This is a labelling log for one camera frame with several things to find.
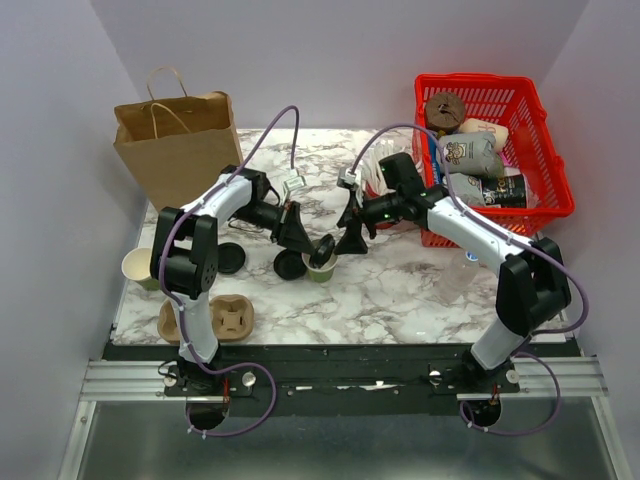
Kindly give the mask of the black coffee cup lid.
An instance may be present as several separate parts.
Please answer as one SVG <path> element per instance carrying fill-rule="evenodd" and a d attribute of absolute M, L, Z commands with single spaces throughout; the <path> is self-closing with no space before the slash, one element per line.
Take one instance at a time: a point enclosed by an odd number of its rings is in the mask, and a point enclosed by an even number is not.
<path fill-rule="evenodd" d="M 218 272 L 233 275 L 239 272 L 246 262 L 246 253 L 241 245 L 225 242 L 218 246 Z"/>

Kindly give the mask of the green paper coffee cup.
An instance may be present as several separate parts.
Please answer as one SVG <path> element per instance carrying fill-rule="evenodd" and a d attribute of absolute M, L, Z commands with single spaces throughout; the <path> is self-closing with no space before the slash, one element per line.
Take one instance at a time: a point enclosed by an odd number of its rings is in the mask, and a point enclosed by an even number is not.
<path fill-rule="evenodd" d="M 121 272 L 126 279 L 139 285 L 146 291 L 160 289 L 159 282 L 151 276 L 152 250 L 138 247 L 128 252 L 121 262 Z"/>

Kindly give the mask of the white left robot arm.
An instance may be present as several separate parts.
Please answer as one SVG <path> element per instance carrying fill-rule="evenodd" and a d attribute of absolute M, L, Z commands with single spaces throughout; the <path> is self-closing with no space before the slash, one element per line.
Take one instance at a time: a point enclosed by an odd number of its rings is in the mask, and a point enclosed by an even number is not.
<path fill-rule="evenodd" d="M 211 363 L 219 347 L 209 305 L 209 291 L 224 256 L 219 225 L 238 217 L 269 230 L 271 241 L 286 254 L 319 255 L 303 227 L 300 204 L 266 202 L 270 187 L 264 172 L 229 165 L 197 199 L 180 208 L 165 207 L 158 214 L 150 272 L 176 319 L 179 355 L 193 363 L 187 382 L 201 395 L 214 393 L 221 385 L 221 374 L 230 370 Z"/>

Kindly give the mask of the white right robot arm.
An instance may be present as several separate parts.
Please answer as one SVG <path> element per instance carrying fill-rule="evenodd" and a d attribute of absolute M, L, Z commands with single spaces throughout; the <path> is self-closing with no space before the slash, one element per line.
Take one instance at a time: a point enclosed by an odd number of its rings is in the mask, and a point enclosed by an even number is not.
<path fill-rule="evenodd" d="M 544 322 L 571 301 L 567 273 L 558 245 L 515 234 L 468 208 L 443 185 L 426 187 L 411 157 L 393 154 L 381 162 L 391 192 L 364 200 L 355 175 L 342 168 L 337 184 L 349 200 L 337 225 L 344 234 L 336 255 L 365 254 L 363 232 L 371 237 L 382 223 L 410 221 L 471 252 L 498 279 L 496 318 L 470 348 L 460 379 L 480 392 L 496 380 L 496 368 Z"/>

